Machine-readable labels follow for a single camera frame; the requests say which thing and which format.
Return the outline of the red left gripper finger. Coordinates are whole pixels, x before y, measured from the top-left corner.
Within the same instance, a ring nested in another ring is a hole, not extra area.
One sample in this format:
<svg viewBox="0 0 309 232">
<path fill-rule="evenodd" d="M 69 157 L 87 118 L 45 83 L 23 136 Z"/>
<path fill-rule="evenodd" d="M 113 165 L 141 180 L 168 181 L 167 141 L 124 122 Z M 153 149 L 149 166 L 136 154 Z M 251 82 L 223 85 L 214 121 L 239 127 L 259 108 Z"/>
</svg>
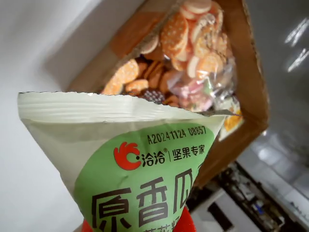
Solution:
<svg viewBox="0 0 309 232">
<path fill-rule="evenodd" d="M 84 219 L 82 223 L 81 232 L 94 232 L 94 229 L 89 225 L 89 223 Z"/>
</svg>

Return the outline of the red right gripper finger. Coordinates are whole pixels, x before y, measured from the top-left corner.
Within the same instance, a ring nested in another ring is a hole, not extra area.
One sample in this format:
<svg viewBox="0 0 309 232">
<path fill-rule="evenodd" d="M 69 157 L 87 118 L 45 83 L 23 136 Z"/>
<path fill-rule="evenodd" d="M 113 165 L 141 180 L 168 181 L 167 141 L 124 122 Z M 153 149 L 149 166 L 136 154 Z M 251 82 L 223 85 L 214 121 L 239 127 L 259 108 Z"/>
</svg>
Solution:
<svg viewBox="0 0 309 232">
<path fill-rule="evenodd" d="M 181 232 L 197 231 L 187 207 L 183 209 L 182 215 L 180 217 L 180 231 Z"/>
</svg>

